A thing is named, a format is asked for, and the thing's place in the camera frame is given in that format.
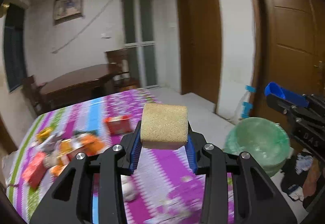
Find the small red carton box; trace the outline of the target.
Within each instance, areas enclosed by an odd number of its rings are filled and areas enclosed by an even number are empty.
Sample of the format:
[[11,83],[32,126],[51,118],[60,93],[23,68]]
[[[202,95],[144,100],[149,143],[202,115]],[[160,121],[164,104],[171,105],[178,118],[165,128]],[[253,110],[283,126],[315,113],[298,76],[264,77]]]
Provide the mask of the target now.
[[107,117],[103,122],[111,135],[121,135],[132,132],[131,117],[129,115]]

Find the yellow plastic bottle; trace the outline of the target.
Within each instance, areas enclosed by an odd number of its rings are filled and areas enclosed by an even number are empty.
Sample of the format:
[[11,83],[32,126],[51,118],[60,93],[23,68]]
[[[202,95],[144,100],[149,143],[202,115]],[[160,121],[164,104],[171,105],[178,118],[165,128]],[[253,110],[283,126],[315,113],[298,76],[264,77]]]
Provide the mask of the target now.
[[47,127],[36,134],[36,140],[39,144],[43,143],[53,132],[53,127]]

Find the yellow sponge block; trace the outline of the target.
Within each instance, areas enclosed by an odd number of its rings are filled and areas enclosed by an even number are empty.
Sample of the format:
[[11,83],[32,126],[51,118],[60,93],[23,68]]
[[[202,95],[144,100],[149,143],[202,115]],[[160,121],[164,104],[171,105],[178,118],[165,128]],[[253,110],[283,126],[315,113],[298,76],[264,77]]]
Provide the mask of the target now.
[[160,103],[146,103],[141,120],[144,148],[177,150],[188,142],[188,109]]

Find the orange white snack bag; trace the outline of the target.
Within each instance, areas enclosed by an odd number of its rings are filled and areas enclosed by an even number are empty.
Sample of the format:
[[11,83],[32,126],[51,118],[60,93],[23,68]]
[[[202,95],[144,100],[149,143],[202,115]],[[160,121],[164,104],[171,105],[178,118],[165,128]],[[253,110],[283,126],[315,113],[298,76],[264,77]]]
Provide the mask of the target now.
[[105,143],[94,134],[83,133],[78,135],[77,139],[88,156],[100,154],[106,147]]

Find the purple striped floral tablecloth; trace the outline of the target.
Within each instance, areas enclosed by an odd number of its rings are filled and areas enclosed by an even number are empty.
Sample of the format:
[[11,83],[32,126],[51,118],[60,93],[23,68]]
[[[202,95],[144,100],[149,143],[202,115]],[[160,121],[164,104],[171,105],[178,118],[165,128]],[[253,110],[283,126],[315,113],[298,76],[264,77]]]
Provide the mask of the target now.
[[[38,203],[52,185],[54,178],[46,173],[37,189],[31,189],[22,174],[35,156],[37,133],[47,127],[71,136],[75,130],[95,130],[107,146],[120,142],[104,127],[105,117],[129,114],[136,126],[147,102],[183,105],[195,132],[208,142],[222,148],[232,124],[213,113],[214,104],[189,93],[180,95],[167,88],[134,89],[74,104],[39,116],[26,133],[7,180],[6,194],[17,213],[29,221]],[[138,168],[132,176],[138,197],[125,204],[129,223],[155,219],[161,223],[197,223],[198,202],[203,197],[204,177],[195,176],[187,162],[184,149],[176,151],[143,150]]]

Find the dark wooden dining table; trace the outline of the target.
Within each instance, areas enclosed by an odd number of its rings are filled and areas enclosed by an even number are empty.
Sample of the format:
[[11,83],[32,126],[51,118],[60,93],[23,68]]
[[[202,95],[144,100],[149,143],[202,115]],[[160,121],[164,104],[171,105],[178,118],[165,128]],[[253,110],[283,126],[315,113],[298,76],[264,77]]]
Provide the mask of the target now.
[[118,73],[115,64],[98,64],[53,79],[40,90],[45,111],[103,97],[106,84]]

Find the blue tape on wall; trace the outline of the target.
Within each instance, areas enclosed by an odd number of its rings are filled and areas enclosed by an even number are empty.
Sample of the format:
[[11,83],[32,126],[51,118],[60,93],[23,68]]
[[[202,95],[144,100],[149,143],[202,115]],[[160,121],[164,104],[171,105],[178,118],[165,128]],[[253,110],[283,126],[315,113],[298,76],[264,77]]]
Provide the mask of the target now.
[[256,93],[256,88],[249,86],[249,85],[245,86],[245,90],[246,90],[246,92],[244,94],[244,100],[242,101],[242,104],[241,104],[241,106],[242,106],[241,118],[242,119],[248,118],[250,111],[253,108],[253,104],[250,101],[245,101],[245,97],[247,95],[251,96]]

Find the green lined trash bin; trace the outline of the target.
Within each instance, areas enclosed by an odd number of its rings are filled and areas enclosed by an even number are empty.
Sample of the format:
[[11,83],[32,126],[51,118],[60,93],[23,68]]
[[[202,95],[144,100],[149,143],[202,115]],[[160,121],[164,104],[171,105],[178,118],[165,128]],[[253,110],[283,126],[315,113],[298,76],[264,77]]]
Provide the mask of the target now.
[[284,129],[268,119],[243,119],[228,133],[224,152],[239,155],[246,151],[269,177],[277,174],[291,154],[290,139]]

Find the brown wooden door middle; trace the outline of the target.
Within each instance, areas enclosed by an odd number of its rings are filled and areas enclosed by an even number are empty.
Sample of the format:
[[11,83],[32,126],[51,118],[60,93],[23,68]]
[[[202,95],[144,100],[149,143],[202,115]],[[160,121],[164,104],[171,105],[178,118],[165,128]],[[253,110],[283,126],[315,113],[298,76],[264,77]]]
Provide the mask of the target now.
[[181,93],[217,103],[222,34],[219,0],[177,0]]

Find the brown wooden door right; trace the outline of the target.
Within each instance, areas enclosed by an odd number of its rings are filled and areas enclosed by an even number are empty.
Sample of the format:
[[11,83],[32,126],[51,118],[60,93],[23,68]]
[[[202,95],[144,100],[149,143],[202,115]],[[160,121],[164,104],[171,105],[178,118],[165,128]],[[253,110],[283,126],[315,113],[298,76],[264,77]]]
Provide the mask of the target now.
[[267,106],[270,82],[297,94],[324,93],[324,0],[253,0],[259,69],[252,114],[286,126]]

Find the dark window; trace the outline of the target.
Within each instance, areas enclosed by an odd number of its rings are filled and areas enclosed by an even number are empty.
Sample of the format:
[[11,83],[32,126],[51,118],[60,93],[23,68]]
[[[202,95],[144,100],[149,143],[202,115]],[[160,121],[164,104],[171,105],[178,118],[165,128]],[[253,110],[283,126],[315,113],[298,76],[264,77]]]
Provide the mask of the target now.
[[24,16],[25,10],[10,4],[4,25],[4,62],[9,91],[22,85],[27,77],[24,55]]

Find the brown wooden door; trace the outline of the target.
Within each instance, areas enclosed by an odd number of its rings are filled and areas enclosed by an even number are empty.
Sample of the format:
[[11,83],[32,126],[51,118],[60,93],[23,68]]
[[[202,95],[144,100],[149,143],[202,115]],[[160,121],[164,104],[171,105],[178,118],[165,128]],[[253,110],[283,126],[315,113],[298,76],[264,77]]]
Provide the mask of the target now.
[[253,0],[259,69],[252,114],[286,126],[267,106],[270,82],[297,94],[324,93],[324,0]]
[[177,0],[181,93],[217,103],[222,34],[219,0]]

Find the large red carton box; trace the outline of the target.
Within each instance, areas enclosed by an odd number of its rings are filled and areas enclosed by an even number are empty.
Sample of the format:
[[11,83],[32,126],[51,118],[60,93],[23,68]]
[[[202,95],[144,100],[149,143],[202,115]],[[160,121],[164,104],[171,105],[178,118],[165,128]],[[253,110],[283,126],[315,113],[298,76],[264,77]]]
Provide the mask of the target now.
[[38,152],[29,162],[27,168],[23,172],[23,180],[32,189],[36,189],[39,186],[45,173],[47,172],[47,167],[45,165],[46,156],[46,153]]

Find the wooden chair by glass door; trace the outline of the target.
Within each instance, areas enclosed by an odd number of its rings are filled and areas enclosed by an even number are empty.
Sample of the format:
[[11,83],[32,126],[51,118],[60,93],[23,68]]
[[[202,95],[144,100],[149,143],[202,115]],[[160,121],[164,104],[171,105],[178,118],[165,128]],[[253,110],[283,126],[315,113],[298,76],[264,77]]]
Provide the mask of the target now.
[[137,78],[132,77],[129,70],[129,50],[127,48],[105,52],[109,66],[115,65],[117,74],[113,77],[114,90],[122,92],[140,87]]

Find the wooden chair by window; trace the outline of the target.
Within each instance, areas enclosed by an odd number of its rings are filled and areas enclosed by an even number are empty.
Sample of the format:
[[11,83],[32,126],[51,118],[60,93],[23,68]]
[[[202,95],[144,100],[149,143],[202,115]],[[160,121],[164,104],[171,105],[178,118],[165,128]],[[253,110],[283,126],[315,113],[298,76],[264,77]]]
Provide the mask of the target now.
[[29,100],[36,115],[41,115],[49,111],[48,105],[45,103],[41,96],[41,89],[47,83],[37,85],[34,76],[28,76],[22,80],[22,92],[26,99]]

